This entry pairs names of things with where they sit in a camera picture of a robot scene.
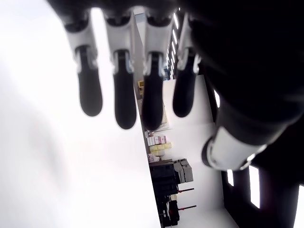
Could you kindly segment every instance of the robotic hand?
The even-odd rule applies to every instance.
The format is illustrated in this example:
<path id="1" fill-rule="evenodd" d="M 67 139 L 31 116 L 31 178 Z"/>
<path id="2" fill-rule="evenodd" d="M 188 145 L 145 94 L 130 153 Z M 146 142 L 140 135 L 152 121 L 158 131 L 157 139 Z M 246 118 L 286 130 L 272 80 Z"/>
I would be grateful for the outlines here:
<path id="1" fill-rule="evenodd" d="M 115 117 L 123 129 L 136 120 L 133 92 L 134 6 L 145 7 L 146 41 L 142 117 L 155 130 L 162 121 L 162 77 L 172 14 L 185 11 L 178 48 L 173 109 L 189 114 L 201 59 L 220 96 L 216 132 L 202 160 L 218 170 L 246 168 L 304 109 L 304 15 L 287 3 L 224 0 L 48 0 L 62 20 L 78 65 L 80 103 L 88 116 L 102 109 L 90 9 L 104 13 L 114 65 Z"/>

